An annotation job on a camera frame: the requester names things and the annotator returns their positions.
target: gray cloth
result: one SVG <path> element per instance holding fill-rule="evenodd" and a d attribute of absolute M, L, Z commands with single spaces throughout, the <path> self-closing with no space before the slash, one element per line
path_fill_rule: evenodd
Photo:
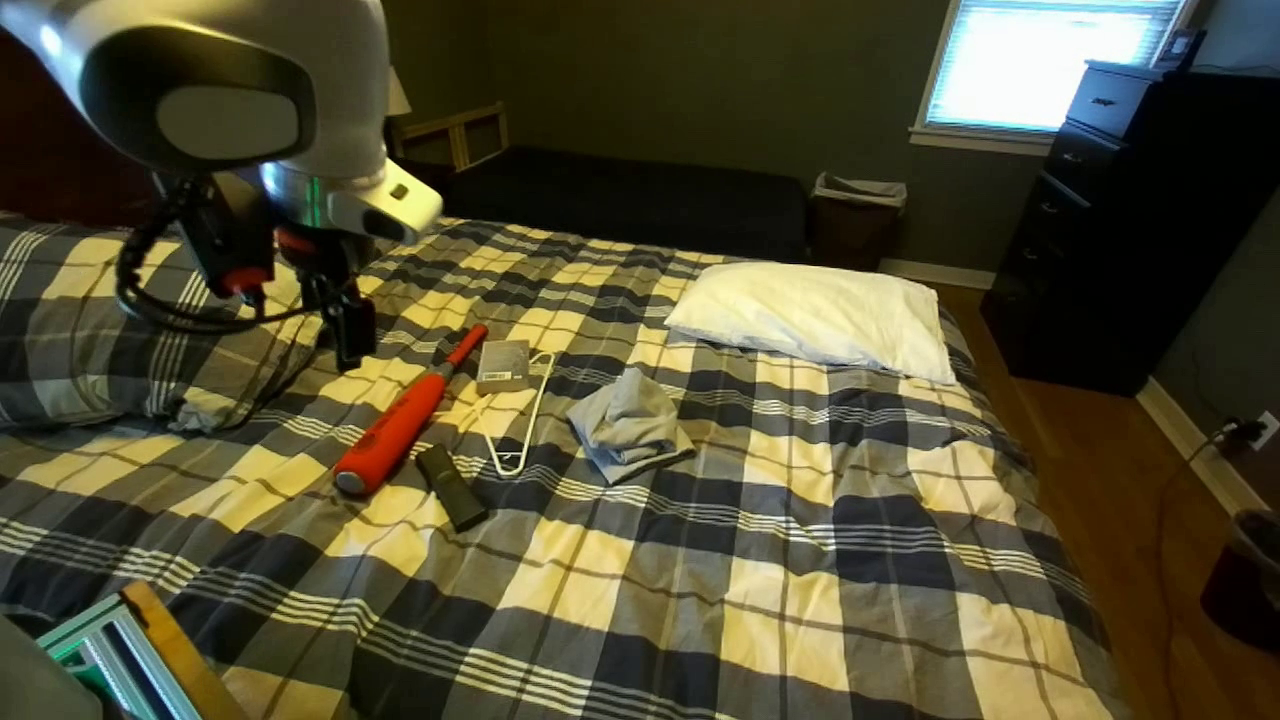
<path fill-rule="evenodd" d="M 587 448 L 604 484 L 622 484 L 643 466 L 669 463 L 694 452 L 676 420 L 669 391 L 639 369 L 630 369 L 613 382 L 568 408 L 576 440 Z"/>

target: white pillow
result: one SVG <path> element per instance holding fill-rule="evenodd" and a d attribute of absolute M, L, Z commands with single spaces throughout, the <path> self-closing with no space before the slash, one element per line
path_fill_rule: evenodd
<path fill-rule="evenodd" d="M 816 264 L 703 269 L 669 315 L 696 340 L 957 382 L 938 291 Z"/>

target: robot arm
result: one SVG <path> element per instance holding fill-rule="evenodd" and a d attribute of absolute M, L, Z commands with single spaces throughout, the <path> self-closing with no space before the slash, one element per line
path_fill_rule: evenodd
<path fill-rule="evenodd" d="M 321 245 L 414 236 L 440 211 L 385 154 L 380 0 L 0 0 L 0 29 L 168 194 L 211 198 L 180 224 L 221 297 L 274 272 L 274 231 L 230 219 L 218 194 L 231 173 L 255 187 L 255 216 Z M 321 257 L 341 282 L 341 250 Z"/>

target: wooden floor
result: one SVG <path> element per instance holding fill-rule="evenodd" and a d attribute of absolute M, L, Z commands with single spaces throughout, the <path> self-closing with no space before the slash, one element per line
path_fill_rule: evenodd
<path fill-rule="evenodd" d="M 981 358 L 997 417 L 1024 440 L 1042 503 L 1110 629 L 1134 715 L 1280 715 L 1280 656 L 1231 639 L 1202 610 L 1227 515 L 1144 408 L 1008 377 L 981 319 L 981 291 L 946 301 Z"/>

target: dresser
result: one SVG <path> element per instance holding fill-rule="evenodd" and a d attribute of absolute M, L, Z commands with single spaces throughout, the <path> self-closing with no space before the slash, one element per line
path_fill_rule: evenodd
<path fill-rule="evenodd" d="M 1136 391 L 1277 180 L 1280 79 L 1088 63 L 986 297 L 1004 362 Z"/>

